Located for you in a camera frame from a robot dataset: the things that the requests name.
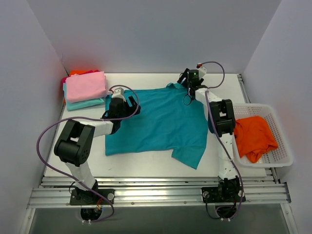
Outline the teal polo shirt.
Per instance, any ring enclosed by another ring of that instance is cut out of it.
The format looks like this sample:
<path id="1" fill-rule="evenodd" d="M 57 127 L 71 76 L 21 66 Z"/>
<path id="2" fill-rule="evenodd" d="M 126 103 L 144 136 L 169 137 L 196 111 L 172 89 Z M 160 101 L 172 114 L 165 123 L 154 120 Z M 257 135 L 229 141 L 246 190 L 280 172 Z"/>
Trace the teal polo shirt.
<path id="1" fill-rule="evenodd" d="M 178 83 L 136 93 L 140 113 L 105 137 L 105 154 L 172 150 L 172 158 L 196 169 L 207 145 L 203 104 L 196 100 L 185 104 L 187 91 Z"/>

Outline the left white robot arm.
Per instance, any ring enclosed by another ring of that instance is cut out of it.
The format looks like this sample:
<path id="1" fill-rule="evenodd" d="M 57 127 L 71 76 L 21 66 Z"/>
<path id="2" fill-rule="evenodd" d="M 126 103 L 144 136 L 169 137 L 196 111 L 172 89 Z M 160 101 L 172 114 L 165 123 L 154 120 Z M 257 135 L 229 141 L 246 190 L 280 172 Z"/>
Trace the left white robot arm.
<path id="1" fill-rule="evenodd" d="M 133 96 L 125 99 L 113 97 L 100 121 L 67 120 L 57 142 L 54 154 L 69 168 L 71 175 L 78 179 L 75 189 L 81 192 L 86 204 L 98 200 L 98 184 L 88 165 L 93 139 L 116 133 L 121 121 L 129 116 L 138 115 L 141 107 Z"/>

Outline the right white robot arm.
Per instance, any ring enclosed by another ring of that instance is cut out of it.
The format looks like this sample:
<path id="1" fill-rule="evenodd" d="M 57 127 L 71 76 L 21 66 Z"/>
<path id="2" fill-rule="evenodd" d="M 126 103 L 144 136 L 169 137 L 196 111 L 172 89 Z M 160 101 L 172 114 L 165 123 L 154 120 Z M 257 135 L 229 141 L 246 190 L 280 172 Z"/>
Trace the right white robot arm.
<path id="1" fill-rule="evenodd" d="M 233 139 L 235 118 L 233 103 L 230 99 L 222 99 L 203 85 L 206 68 L 185 69 L 178 78 L 178 83 L 187 89 L 191 100 L 201 102 L 208 108 L 208 128 L 219 141 L 218 159 L 218 188 L 217 197 L 228 201 L 235 195 L 242 195 L 241 176 L 234 163 Z"/>

